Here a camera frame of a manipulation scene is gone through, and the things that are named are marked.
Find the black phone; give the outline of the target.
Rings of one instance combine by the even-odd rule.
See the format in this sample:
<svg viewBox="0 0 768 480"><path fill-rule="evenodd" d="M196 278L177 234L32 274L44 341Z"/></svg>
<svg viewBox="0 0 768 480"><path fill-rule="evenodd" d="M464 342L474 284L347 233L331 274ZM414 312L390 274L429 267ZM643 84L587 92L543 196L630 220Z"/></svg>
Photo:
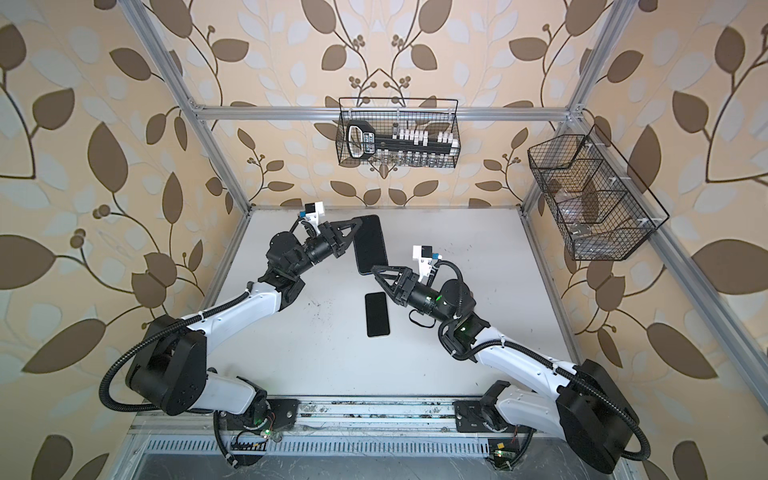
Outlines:
<svg viewBox="0 0 768 480"><path fill-rule="evenodd" d="M369 338L391 333L387 296L383 292L365 295L366 333Z"/></svg>

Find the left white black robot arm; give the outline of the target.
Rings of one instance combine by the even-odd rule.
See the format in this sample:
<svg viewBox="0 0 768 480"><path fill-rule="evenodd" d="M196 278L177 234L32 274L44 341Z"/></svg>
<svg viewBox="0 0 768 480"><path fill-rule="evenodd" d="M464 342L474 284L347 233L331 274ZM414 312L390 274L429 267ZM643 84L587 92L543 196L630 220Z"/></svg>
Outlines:
<svg viewBox="0 0 768 480"><path fill-rule="evenodd" d="M265 273L239 296L180 319L155 318L142 341L105 374L102 404L119 412L160 410L169 416L192 410L245 413L258 396L256 385L211 371L208 356L246 327L289 307L304 287L302 274L330 256L341 257L362 225L359 218L309 224L305 241L292 231L274 235Z"/></svg>

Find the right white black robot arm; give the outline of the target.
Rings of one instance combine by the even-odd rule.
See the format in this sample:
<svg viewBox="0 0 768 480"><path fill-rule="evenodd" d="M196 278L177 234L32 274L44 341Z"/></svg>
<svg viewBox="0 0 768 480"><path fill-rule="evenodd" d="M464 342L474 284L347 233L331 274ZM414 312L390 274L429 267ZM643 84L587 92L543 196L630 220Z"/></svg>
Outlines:
<svg viewBox="0 0 768 480"><path fill-rule="evenodd" d="M642 462L651 444L636 411L600 364L575 364L512 340L475 311L475 299L457 272L440 289L404 266L373 267L384 293L397 305L432 318L444 350L522 384L498 381L482 397L481 417L492 431L521 425L564 440L592 468L612 473L620 459Z"/></svg>

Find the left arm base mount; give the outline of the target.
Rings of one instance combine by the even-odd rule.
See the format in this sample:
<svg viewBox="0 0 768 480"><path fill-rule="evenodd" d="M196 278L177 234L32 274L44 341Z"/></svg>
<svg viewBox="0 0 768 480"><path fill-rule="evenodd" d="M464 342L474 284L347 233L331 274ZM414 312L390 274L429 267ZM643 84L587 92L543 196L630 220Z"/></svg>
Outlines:
<svg viewBox="0 0 768 480"><path fill-rule="evenodd" d="M298 399L255 400L243 414L215 411L213 434L216 445L233 469L258 463L272 443L282 439L298 418Z"/></svg>

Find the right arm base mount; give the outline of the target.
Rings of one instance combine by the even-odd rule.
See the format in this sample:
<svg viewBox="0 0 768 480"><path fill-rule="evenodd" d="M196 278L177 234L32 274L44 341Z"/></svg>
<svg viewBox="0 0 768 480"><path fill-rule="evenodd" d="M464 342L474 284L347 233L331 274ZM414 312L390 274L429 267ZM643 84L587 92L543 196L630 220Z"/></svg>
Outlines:
<svg viewBox="0 0 768 480"><path fill-rule="evenodd" d="M536 430L508 423L497 409L484 400L458 400L453 403L459 433L501 434L489 441L486 460L499 471L513 471L527 454Z"/></svg>

